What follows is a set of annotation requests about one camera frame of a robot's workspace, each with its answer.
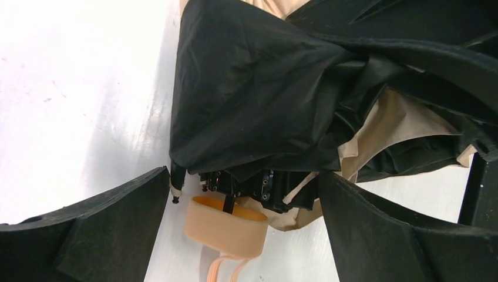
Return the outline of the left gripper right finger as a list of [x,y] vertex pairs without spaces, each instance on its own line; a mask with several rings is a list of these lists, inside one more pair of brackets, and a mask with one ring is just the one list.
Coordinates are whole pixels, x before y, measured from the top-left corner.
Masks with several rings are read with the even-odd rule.
[[319,199],[341,281],[496,281],[497,233],[430,217],[333,172]]

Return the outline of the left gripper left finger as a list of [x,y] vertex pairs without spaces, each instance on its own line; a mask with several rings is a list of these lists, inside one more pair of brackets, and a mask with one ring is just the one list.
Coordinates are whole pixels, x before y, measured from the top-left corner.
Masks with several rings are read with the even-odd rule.
[[153,169],[59,210],[1,225],[2,281],[143,281],[169,195]]

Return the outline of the beige folding umbrella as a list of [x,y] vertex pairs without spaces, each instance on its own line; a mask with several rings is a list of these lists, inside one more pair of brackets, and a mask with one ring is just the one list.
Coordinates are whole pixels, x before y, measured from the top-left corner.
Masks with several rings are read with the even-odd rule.
[[244,267],[269,226],[357,185],[497,162],[496,1],[181,1],[170,188],[184,233]]

